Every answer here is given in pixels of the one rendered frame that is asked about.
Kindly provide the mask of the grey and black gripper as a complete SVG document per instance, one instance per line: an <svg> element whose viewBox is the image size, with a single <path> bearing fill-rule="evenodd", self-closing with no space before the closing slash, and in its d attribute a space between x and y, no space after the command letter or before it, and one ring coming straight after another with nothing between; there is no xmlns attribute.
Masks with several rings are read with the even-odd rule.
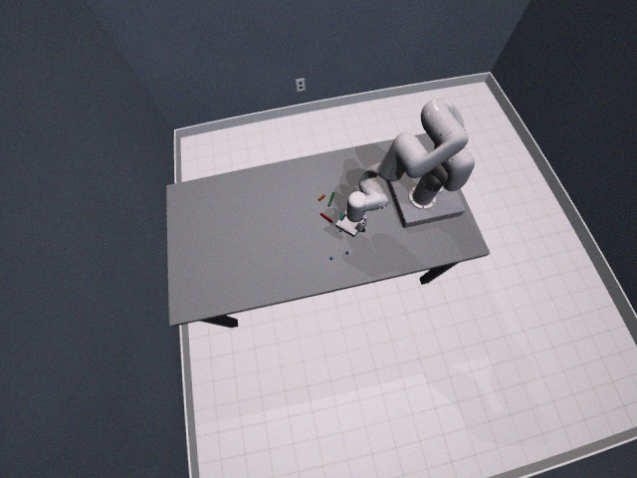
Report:
<svg viewBox="0 0 637 478"><path fill-rule="evenodd" d="M345 215L346 215L346 210L345 210L341 220L343 220ZM361 220L361 221L358 222L358 224L356 225L356 227L354 229L356 229L358 232L363 232L364 233L365 232L365 229L364 229L365 225L366 225L366 220Z"/></svg>

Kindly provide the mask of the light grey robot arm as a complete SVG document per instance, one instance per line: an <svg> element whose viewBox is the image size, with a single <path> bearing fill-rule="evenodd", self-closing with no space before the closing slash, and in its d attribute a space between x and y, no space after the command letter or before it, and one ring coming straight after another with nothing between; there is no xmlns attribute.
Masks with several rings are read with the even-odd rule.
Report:
<svg viewBox="0 0 637 478"><path fill-rule="evenodd" d="M381 164L371 165L363 172L358 184L361 192L355 191L348 196L346 215L335 227L354 237L358 222L367 219L365 211L380 210L388 205L377 175L387 181L399 180L404 172L411 178L421 177L409 192L409 201L418 209L431 208L436 195L443 192L442 186L448 191L456 191L465 185L474 169L475 159L466 149L469 137L463 129L459 110L447 100L432 100L422 109L421 123L435 143L434 150L427 153L412 133L399 134Z"/></svg>

